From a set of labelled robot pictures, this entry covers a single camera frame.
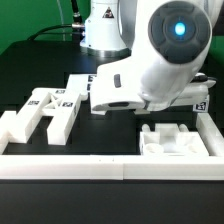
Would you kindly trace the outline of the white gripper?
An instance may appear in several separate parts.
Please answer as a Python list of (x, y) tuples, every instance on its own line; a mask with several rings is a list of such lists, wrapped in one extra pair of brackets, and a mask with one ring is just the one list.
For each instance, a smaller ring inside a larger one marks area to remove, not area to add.
[(206, 99), (210, 88), (209, 81), (193, 82), (199, 76), (193, 63), (171, 64), (163, 59), (128, 57), (104, 64), (98, 67), (91, 85), (91, 110), (105, 114), (131, 109), (139, 114), (198, 104)]

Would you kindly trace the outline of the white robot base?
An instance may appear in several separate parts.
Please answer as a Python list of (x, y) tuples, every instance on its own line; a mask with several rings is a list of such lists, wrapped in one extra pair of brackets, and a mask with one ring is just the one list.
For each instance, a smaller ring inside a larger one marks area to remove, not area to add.
[(118, 0), (91, 0), (81, 51), (99, 57), (126, 56), (129, 50), (120, 35), (118, 15)]

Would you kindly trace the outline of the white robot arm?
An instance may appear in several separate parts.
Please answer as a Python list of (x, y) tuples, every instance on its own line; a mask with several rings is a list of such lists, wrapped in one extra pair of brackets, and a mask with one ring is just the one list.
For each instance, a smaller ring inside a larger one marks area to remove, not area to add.
[(138, 113), (205, 100), (197, 73), (208, 54), (224, 0), (137, 0), (131, 55), (103, 64), (90, 89), (94, 112)]

